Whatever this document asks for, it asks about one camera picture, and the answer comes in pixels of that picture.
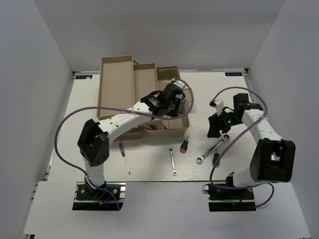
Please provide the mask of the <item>stubby green orange screwdriver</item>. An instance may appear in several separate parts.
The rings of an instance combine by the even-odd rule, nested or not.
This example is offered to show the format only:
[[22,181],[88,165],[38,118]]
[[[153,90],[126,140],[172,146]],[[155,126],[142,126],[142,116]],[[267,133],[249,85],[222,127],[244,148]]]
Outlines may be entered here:
[[187,138],[181,144],[181,146],[180,146],[180,152],[181,153],[186,153],[187,148],[188,148],[188,143],[189,143],[188,139],[189,139],[189,136],[187,136]]

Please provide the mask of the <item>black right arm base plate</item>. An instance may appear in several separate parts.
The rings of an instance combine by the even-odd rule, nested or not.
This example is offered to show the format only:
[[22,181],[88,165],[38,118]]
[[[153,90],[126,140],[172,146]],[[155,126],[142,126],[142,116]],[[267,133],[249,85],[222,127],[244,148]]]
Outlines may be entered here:
[[204,193],[208,195],[210,212],[248,212],[255,211],[256,204],[252,189],[225,190],[204,184]]

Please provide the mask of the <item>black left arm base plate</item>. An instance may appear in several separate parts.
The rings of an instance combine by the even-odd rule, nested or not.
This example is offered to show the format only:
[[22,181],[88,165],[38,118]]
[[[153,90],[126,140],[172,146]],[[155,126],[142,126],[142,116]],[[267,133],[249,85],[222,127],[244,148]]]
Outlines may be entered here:
[[[106,183],[106,189],[115,196],[119,209],[125,200],[126,183]],[[91,190],[85,182],[78,182],[73,201],[73,211],[118,211],[113,197],[105,191]]]

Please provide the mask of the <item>beige toolbox with clear lid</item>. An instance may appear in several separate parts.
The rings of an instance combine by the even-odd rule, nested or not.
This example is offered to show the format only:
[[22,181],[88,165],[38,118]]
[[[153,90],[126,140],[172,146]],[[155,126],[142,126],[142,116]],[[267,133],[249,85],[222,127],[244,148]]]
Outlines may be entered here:
[[[132,55],[103,57],[98,105],[106,109],[98,110],[97,118],[110,118],[117,114],[116,108],[127,109],[149,93],[164,90],[173,78],[180,78],[177,66],[139,64]],[[155,119],[125,132],[117,141],[141,139],[144,133],[153,138],[183,136],[189,125],[188,116],[176,120]]]

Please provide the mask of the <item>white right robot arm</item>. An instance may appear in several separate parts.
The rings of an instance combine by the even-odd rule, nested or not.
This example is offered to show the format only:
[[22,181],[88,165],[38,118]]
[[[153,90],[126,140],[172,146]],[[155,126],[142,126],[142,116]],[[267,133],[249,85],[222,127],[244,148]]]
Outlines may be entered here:
[[291,180],[296,145],[275,132],[264,117],[264,107],[251,103],[246,93],[238,93],[233,97],[234,108],[229,112],[222,100],[213,99],[210,106],[216,112],[208,119],[208,138],[221,137],[231,127],[244,124],[256,142],[250,165],[241,171],[230,173],[226,178],[225,192],[228,197],[238,198],[244,188],[262,183]]

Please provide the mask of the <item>blue red handled screwdriver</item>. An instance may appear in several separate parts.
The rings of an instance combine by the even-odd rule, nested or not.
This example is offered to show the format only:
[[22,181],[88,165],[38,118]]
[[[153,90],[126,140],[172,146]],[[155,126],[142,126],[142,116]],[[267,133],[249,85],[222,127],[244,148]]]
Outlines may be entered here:
[[128,173],[130,174],[130,169],[129,169],[129,166],[128,166],[128,163],[127,163],[127,160],[126,160],[126,155],[125,155],[125,150],[124,150],[124,147],[123,147],[123,144],[120,142],[119,143],[119,149],[120,149],[120,153],[124,159],[124,162],[125,162],[125,165],[126,165],[126,168],[128,170]]

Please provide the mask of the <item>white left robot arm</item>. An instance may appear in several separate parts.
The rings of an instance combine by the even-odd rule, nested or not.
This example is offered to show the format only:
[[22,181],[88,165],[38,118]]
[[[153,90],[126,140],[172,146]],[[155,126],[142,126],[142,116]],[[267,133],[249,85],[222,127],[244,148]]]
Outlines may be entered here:
[[163,91],[155,91],[141,98],[124,113],[98,122],[92,119],[85,122],[77,144],[85,161],[88,193],[93,198],[99,199],[105,194],[103,163],[110,155],[110,143],[132,128],[153,119],[177,117],[179,103],[185,98],[184,89],[184,82],[172,81]]

